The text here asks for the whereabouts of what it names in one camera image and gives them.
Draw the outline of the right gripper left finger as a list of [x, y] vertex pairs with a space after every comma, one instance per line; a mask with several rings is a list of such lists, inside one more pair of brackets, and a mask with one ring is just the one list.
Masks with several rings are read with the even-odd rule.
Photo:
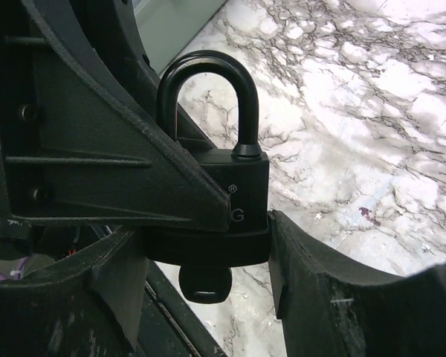
[[130, 356], [148, 269], [138, 229], [0, 281], [0, 356]]

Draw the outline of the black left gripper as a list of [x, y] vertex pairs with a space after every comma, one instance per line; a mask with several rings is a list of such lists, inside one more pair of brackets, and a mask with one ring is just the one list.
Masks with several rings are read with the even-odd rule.
[[155, 122], [130, 1], [0, 1], [0, 218], [226, 227], [229, 196]]

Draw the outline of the black padlock with key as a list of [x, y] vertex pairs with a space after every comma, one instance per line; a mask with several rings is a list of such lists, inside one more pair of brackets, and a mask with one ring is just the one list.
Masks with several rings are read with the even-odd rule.
[[238, 140], [233, 149], [191, 149], [191, 156], [230, 198], [229, 228], [203, 231], [155, 231], [152, 260], [179, 266], [178, 283], [188, 301], [225, 301], [233, 267], [268, 261], [271, 229], [267, 214], [270, 161], [259, 145], [259, 97], [255, 82], [237, 59], [220, 51], [183, 55], [165, 71], [158, 87], [157, 123], [178, 138], [177, 103], [183, 84], [201, 73], [217, 74], [233, 87], [238, 100]]

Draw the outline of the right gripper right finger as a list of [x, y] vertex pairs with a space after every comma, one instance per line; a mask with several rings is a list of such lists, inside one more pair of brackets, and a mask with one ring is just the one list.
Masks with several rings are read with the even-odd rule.
[[269, 215], [277, 317], [289, 356], [446, 356], [446, 263], [400, 277]]

